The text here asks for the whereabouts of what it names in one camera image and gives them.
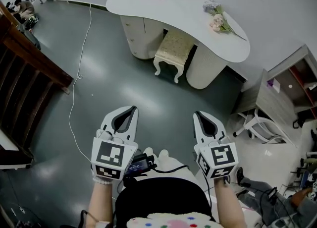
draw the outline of bouquet of flowers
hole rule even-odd
[[[215,1],[207,1],[203,5],[203,8],[204,8],[204,12],[207,12],[213,16],[213,20],[212,20],[210,26],[214,31],[216,31],[216,32],[221,32],[221,31],[231,32],[234,35],[236,35],[236,36],[238,36],[241,39],[246,41],[246,39],[244,39],[240,35],[236,34],[236,32],[230,27],[230,25],[228,24],[228,21],[223,16],[223,9],[221,7],[221,4],[216,3]]]

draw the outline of sneaker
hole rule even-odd
[[[153,155],[153,149],[151,147],[148,147],[144,150],[143,153],[147,154],[147,156],[149,157],[149,156]]]
[[[161,152],[159,153],[159,156],[158,156],[158,157],[161,157],[161,156],[169,157],[168,151],[167,151],[167,150],[161,150]]]
[[[240,183],[241,183],[242,179],[244,178],[242,167],[238,168],[238,170],[236,172],[236,177],[237,177],[237,183],[240,186]]]

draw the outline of stool cushion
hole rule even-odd
[[[155,56],[183,66],[193,45],[192,36],[178,29],[171,29],[163,39]]]

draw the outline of bracelet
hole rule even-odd
[[[98,179],[95,177],[93,177],[93,181],[96,183],[102,184],[102,185],[111,185],[112,184],[112,180],[107,181],[107,180],[102,180],[102,179]]]

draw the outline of patterned fabric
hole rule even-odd
[[[148,218],[133,218],[127,223],[128,228],[221,228],[210,221],[210,217],[197,212],[183,215],[156,213]]]
[[[156,57],[185,65],[188,54],[194,45],[194,39],[178,29],[171,29],[161,43]]]

